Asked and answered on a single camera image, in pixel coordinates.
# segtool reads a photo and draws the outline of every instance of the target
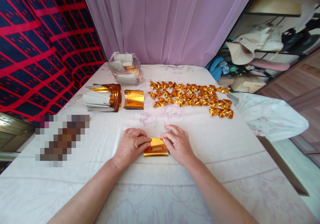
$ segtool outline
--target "hand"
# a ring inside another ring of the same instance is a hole
[[[141,129],[126,129],[112,158],[113,163],[120,170],[126,169],[151,145],[151,140],[151,138],[147,137],[145,131]]]
[[[186,168],[188,164],[197,159],[190,146],[188,133],[174,125],[165,126],[165,129],[172,132],[162,134],[161,139],[173,158]]]

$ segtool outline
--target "forearm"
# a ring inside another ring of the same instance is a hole
[[[123,171],[108,160],[49,223],[93,223]]]
[[[257,223],[202,161],[195,158],[186,166],[186,169],[199,188],[215,222]]]

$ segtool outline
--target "person's right hand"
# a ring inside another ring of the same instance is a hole
[[[187,164],[197,159],[190,146],[186,131],[174,125],[165,126],[165,129],[172,132],[163,133],[161,139],[163,139],[170,154],[177,162],[186,167]]]

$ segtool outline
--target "sheer curtain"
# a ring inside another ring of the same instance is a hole
[[[105,57],[205,66],[249,0],[86,0]]]

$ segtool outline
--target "clear plastic bag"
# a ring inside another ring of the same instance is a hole
[[[137,85],[143,78],[141,64],[135,53],[114,52],[108,62],[108,68],[119,84]]]

